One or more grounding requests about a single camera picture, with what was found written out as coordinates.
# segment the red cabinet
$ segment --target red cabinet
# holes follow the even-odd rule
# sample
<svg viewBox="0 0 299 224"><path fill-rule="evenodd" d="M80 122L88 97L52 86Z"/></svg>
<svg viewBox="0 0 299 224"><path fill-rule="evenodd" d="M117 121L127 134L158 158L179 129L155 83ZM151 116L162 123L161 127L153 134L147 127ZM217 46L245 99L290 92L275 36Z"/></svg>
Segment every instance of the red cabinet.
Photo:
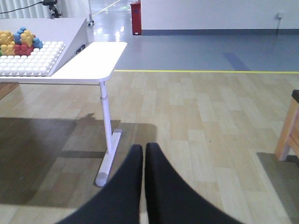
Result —
<svg viewBox="0 0 299 224"><path fill-rule="evenodd" d="M133 35L141 35L141 4L140 2L131 3L132 9L132 31Z"/></svg>

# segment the white wall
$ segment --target white wall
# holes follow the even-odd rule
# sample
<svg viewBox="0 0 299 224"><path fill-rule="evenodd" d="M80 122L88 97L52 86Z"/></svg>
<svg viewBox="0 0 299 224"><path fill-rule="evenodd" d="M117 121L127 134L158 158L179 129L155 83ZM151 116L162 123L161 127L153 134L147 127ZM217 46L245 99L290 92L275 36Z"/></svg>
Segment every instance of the white wall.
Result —
<svg viewBox="0 0 299 224"><path fill-rule="evenodd" d="M299 0L142 0L142 29L299 28Z"/></svg>
<svg viewBox="0 0 299 224"><path fill-rule="evenodd" d="M89 0L60 0L62 17L64 18L86 18L90 20Z"/></svg>

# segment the white table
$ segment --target white table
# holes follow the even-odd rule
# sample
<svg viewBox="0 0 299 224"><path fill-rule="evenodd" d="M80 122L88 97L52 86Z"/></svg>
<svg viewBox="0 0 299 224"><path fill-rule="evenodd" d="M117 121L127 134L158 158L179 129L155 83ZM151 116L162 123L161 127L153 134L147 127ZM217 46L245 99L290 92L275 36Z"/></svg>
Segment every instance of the white table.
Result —
<svg viewBox="0 0 299 224"><path fill-rule="evenodd" d="M106 184L121 129L112 132L106 81L124 51L125 42L93 42L50 77L0 77L0 82L24 84L91 84L100 85L107 151L100 166L96 184Z"/></svg>

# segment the gray floor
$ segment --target gray floor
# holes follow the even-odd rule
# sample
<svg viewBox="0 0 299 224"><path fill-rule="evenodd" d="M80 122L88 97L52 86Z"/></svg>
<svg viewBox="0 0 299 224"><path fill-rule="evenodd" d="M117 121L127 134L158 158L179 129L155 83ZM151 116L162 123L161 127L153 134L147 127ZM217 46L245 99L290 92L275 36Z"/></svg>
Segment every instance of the gray floor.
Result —
<svg viewBox="0 0 299 224"><path fill-rule="evenodd" d="M96 14L117 0L91 0ZM133 36L130 0L93 17L91 41L125 41L120 70L299 71L299 35Z"/></svg>

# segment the power outlet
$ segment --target power outlet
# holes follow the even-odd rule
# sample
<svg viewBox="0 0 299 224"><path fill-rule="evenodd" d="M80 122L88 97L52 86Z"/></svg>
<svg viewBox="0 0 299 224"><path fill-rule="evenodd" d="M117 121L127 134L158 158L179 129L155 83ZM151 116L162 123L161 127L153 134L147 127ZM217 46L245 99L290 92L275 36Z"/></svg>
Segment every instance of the power outlet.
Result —
<svg viewBox="0 0 299 224"><path fill-rule="evenodd" d="M283 13L278 13L278 14L277 14L277 18L282 19L283 17L284 17L284 14L283 14Z"/></svg>

